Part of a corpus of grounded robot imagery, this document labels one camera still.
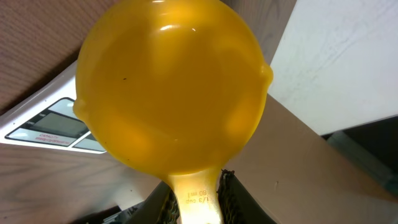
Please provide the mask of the yellow measuring cup scoop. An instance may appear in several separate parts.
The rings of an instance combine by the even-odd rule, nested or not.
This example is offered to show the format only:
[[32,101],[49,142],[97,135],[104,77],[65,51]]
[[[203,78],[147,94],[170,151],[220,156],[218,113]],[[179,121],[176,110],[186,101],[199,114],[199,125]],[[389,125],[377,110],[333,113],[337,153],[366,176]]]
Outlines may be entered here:
[[73,110],[115,159],[173,190],[183,223],[222,223],[218,174],[255,132],[272,78],[223,2],[119,1],[81,46]]

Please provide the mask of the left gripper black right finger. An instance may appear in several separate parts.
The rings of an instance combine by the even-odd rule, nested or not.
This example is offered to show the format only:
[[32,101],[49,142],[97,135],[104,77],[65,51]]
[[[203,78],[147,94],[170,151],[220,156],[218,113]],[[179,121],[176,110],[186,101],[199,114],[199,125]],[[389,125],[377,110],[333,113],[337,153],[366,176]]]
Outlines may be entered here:
[[235,176],[223,169],[217,190],[225,224],[276,224]]

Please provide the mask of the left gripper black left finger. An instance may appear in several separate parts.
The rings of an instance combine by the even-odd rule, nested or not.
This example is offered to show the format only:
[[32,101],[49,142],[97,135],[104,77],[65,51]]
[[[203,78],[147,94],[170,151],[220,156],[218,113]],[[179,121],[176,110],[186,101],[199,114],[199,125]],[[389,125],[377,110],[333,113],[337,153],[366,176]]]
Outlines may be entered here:
[[173,190],[161,182],[126,224],[177,224],[180,217],[177,198]]

